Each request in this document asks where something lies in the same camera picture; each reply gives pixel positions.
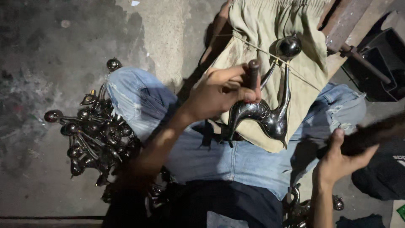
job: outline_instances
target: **left hand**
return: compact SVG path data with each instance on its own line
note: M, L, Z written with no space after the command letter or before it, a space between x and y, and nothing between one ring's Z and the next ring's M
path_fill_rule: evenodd
M242 83L247 64L228 69L210 68L208 77L202 81L187 101L180 107L183 118L189 123L215 117L227 112L237 101L260 102L260 77L256 90L245 87L228 88L226 84Z
M343 144L344 136L343 129L335 129L329 151L313 172L314 183L322 189L331 190L340 178L366 167L378 149L379 145L375 145L356 156L343 155L340 146Z

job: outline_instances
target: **stained floor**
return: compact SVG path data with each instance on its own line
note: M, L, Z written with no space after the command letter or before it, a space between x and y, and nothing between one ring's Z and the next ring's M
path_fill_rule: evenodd
M44 123L43 114L60 109L75 115L83 96L105 80L105 63L112 57L148 70L178 91L194 71L205 31L222 3L1 1L0 216L105 214L103 187L94 186L98 172L86 170L70 179L68 139L60 125ZM166 75L176 79L167 81ZM337 77L346 83L344 75ZM365 122L403 104L369 103Z

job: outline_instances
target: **person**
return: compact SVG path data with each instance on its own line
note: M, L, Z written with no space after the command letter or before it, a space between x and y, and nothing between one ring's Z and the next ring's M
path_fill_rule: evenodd
M144 144L116 180L103 227L281 227L281 200L288 187L316 164L313 172L312 226L333 226L332 189L337 180L365 167L378 146L356 157L341 154L344 130L351 131L365 113L362 95L346 85L327 84L291 138L288 149L269 153L248 141L202 146L206 119L228 111L237 101L258 102L256 91L229 89L243 82L247 65L209 69L206 80L178 107L177 98L156 77L141 69L122 67L109 78L107 91L115 113L131 126ZM297 159L303 138L323 141L334 130L322 160L302 165ZM301 150L304 157L308 151ZM294 164L304 166L292 176ZM150 215L145 197L162 166L182 188L164 212Z

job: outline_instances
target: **denim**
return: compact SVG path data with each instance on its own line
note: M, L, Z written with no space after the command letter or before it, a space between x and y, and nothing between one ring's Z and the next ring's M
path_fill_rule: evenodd
M111 73L107 91L114 112L121 115L136 136L147 143L151 135L177 108L177 97L147 71L122 67ZM231 180L267 188L281 200L288 187L318 162L317 149L335 128L351 133L364 117L364 95L346 85L328 83L303 122L291 137L288 149L269 153L248 141L228 143L211 140L202 146L204 121L188 126L176 141L165 166L176 182L192 180Z

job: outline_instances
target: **string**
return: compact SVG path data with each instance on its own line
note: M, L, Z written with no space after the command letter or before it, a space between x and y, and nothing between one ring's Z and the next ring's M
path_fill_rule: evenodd
M260 48L260 47L258 47L258 46L256 46L256 45L254 45L254 44L252 44L252 43L250 43L250 42L248 42L248 41L246 41L246 40L244 40L244 39L242 39L242 38L240 38L240 37L238 37L238 36L236 36L236 35L234 35L234 34L215 35L215 37L224 37L224 36L228 36L228 37L233 36L233 37L235 37L235 38L238 38L239 40L243 41L243 42L246 43L247 45L250 45L250 46L256 48L257 50L259 50L259 51L261 51L261 52L263 52L263 53L265 53L265 54L267 54L267 55L269 55L269 56L272 56L272 57L278 59L280 62L286 64L290 69L292 69L293 71L295 71L300 77L299 77L298 75L296 75L296 74L292 74L292 75L294 75L295 77L299 78L299 79L302 80L303 82L307 83L307 84L310 85L312 88L318 90L318 92L321 92L321 90L319 90L316 86L314 86L312 83L310 83L308 80L306 80L305 77L304 77L303 75L301 75L296 69L292 68L289 63L283 61L283 60L280 59L279 57L277 57L277 56L271 54L270 52L268 52L268 51L266 51L266 50L263 50L262 48Z

